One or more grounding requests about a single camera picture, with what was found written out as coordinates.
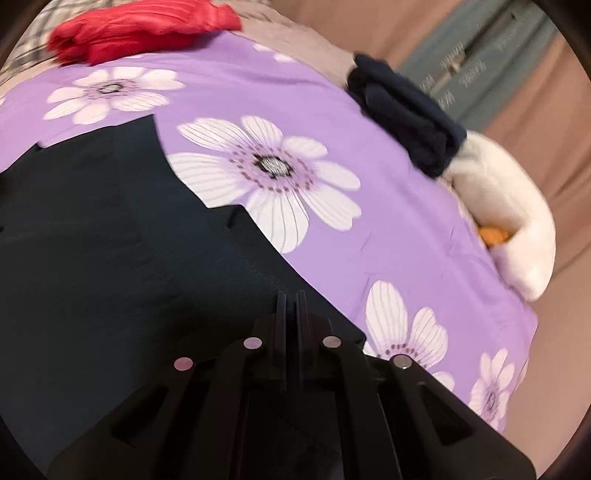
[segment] purple bedspread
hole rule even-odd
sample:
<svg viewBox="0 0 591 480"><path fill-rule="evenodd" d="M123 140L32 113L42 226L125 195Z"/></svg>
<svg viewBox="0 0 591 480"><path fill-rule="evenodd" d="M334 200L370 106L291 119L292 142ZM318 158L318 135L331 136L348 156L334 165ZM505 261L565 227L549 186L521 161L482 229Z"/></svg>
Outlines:
<svg viewBox="0 0 591 480"><path fill-rule="evenodd" d="M0 170L35 142L153 113L179 179L208 206L243 204L367 333L366 353L407 353L502 429L535 314L455 198L318 73L221 33L190 51L53 68L0 103Z"/></svg>

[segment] white plush toy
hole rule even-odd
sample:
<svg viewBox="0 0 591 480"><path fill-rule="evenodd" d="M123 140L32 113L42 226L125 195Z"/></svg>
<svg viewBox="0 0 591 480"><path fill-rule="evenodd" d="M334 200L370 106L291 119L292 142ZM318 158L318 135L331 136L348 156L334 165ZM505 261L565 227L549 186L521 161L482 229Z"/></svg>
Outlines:
<svg viewBox="0 0 591 480"><path fill-rule="evenodd" d="M517 161L484 135L468 131L443 173L480 226L514 232L491 256L507 285L524 299L538 299L550 281L556 229L550 208Z"/></svg>

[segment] screw head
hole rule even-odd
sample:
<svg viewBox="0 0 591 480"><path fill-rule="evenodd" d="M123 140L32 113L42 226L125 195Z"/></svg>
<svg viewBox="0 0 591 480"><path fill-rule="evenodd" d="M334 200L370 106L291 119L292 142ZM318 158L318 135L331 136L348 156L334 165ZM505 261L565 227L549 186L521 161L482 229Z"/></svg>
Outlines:
<svg viewBox="0 0 591 480"><path fill-rule="evenodd" d="M410 358L408 355L396 355L394 357L393 363L398 368L402 368L403 370L406 370L407 368L410 368L411 365L413 364L413 359Z"/></svg>
<svg viewBox="0 0 591 480"><path fill-rule="evenodd" d="M340 347L341 341L339 337L335 337L334 335L329 335L328 337L324 337L322 340L322 345L326 348L338 348Z"/></svg>
<svg viewBox="0 0 591 480"><path fill-rule="evenodd" d="M177 358L173 365L179 372L186 372L187 370L191 370L193 368L193 360L191 360L188 356L182 356L181 358Z"/></svg>
<svg viewBox="0 0 591 480"><path fill-rule="evenodd" d="M259 337L248 337L244 340L244 348L249 350L257 350L262 347L262 340Z"/></svg>

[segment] red garment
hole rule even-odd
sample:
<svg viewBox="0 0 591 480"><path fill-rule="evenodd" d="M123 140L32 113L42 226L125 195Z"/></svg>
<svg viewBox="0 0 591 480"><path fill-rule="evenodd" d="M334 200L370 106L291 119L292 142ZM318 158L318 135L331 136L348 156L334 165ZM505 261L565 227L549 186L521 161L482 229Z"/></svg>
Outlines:
<svg viewBox="0 0 591 480"><path fill-rule="evenodd" d="M47 48L61 64L87 61L96 65L156 50L178 50L200 33L240 30L240 18L229 6L209 0L140 0L78 15L58 25Z"/></svg>

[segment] dark fabric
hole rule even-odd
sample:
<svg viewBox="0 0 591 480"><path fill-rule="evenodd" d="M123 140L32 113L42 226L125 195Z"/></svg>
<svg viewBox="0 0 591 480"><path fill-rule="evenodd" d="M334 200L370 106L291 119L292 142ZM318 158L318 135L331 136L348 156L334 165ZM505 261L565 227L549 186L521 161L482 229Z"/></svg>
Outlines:
<svg viewBox="0 0 591 480"><path fill-rule="evenodd" d="M466 129L385 61L356 54L355 63L347 80L351 97L407 149L413 165L431 178L440 176L466 139Z"/></svg>
<svg viewBox="0 0 591 480"><path fill-rule="evenodd" d="M29 150L0 176L0 225L0 416L42 472L166 362L247 336L278 290L365 341L242 206L178 180L151 116Z"/></svg>

